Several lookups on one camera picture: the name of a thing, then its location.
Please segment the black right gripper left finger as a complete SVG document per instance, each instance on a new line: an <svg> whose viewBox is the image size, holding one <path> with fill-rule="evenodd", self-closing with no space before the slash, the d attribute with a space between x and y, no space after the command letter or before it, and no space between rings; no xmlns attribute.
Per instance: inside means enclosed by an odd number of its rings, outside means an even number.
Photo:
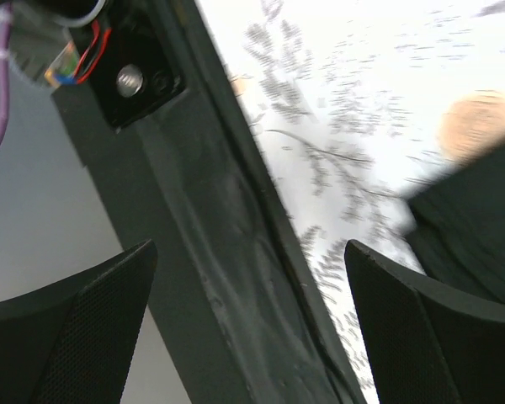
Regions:
<svg viewBox="0 0 505 404"><path fill-rule="evenodd" d="M152 241L0 302L0 403L118 403L157 266Z"/></svg>

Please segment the black t shirt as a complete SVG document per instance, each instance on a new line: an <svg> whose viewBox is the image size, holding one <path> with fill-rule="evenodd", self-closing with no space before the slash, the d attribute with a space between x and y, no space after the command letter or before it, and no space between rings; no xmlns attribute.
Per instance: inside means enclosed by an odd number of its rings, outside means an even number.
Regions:
<svg viewBox="0 0 505 404"><path fill-rule="evenodd" d="M406 200L425 274L505 305L505 141Z"/></svg>

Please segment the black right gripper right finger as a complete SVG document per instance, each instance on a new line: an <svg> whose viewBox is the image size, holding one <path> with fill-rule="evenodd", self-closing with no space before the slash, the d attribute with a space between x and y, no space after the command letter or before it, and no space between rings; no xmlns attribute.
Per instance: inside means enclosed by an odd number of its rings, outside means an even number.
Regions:
<svg viewBox="0 0 505 404"><path fill-rule="evenodd" d="M505 305L356 240L344 260L380 402L505 404Z"/></svg>

